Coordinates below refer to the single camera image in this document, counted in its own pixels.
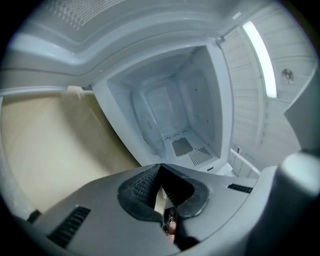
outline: freezer compartment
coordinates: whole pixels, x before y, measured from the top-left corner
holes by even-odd
[[[122,131],[105,114],[135,157],[140,151],[153,162],[193,169],[211,169],[220,159],[222,101],[207,45],[151,56],[107,79],[106,84],[111,102],[124,117]],[[131,138],[122,138],[125,129]],[[144,164],[143,159],[136,159]]]

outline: ventilation grille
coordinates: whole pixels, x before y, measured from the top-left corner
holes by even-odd
[[[210,155],[210,153],[204,147],[192,151],[189,153],[189,156],[195,166],[200,165],[212,158],[212,155]]]
[[[237,184],[230,184],[228,186],[228,189],[237,190],[237,191],[241,191],[241,192],[245,192],[245,193],[251,193],[253,188],[247,187],[247,186],[241,186],[241,185],[237,185]]]
[[[62,248],[66,248],[89,213],[90,209],[77,206],[48,238]]]
[[[48,0],[44,7],[71,27],[79,30],[94,17],[125,0]]]
[[[193,50],[190,52],[190,54],[196,54],[200,49],[202,48],[202,46],[196,46],[193,48]]]

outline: gray plastic panel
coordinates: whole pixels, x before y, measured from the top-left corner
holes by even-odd
[[[159,223],[131,217],[118,202],[120,184],[150,167],[136,168],[86,184],[39,217],[34,227],[48,235],[79,205],[91,212],[69,243],[68,251],[88,256],[156,255],[159,252],[171,255],[179,252],[174,244],[169,243]]]
[[[67,247],[72,253],[83,256],[179,253],[159,223],[135,219],[117,200],[120,184],[152,166],[88,183],[42,214],[34,227],[47,236],[79,205],[91,212]],[[287,157],[279,167],[265,168],[258,180],[167,166],[188,179],[204,183],[210,190],[207,205],[199,215],[177,220],[177,231],[180,228],[185,237],[199,242],[181,251],[182,256],[270,254],[320,192],[320,157],[306,152]],[[245,193],[227,188],[231,183],[253,189]]]
[[[320,148],[320,69],[296,96],[284,115],[289,121],[302,149]]]

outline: light fixture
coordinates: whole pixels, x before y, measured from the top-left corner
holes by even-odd
[[[260,62],[264,78],[266,95],[270,98],[276,98],[277,86],[275,73],[265,43],[262,40],[255,25],[251,21],[246,22],[242,27],[246,32],[247,36],[249,37],[258,57],[258,60]]]

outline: black vent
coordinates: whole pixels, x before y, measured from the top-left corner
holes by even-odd
[[[202,48],[202,46],[196,46],[195,48],[193,48],[193,50],[190,52],[190,54],[191,55],[196,54],[201,48]]]
[[[206,150],[205,147],[202,147],[189,153],[189,157],[191,158],[194,166],[197,166],[211,159],[212,155]]]
[[[66,248],[89,213],[90,209],[77,206],[48,238],[62,248]]]
[[[251,193],[253,188],[247,187],[247,186],[241,186],[241,185],[237,185],[237,184],[230,184],[228,186],[228,189],[237,190],[237,191],[241,191],[241,192],[245,192],[245,193]]]

